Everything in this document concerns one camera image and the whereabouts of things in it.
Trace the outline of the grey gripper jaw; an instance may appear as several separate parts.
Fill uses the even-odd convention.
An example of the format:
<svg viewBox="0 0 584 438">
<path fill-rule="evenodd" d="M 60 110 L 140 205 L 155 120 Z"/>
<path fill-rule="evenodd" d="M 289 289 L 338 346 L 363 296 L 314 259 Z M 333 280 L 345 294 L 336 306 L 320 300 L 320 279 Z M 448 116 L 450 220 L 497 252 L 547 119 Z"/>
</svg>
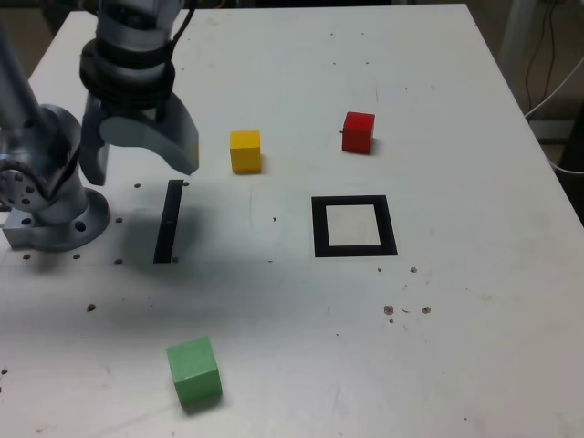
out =
<svg viewBox="0 0 584 438">
<path fill-rule="evenodd" d="M 164 103 L 160 120 L 145 113 L 112 116 L 100 123 L 99 134 L 113 146 L 151 151 L 186 175 L 199 167 L 199 132 L 174 93 Z"/>
<path fill-rule="evenodd" d="M 100 133 L 101 123 L 109 117 L 101 101 L 90 93 L 81 125 L 80 167 L 93 185 L 104 185 L 109 158 L 109 145 Z"/>
</svg>

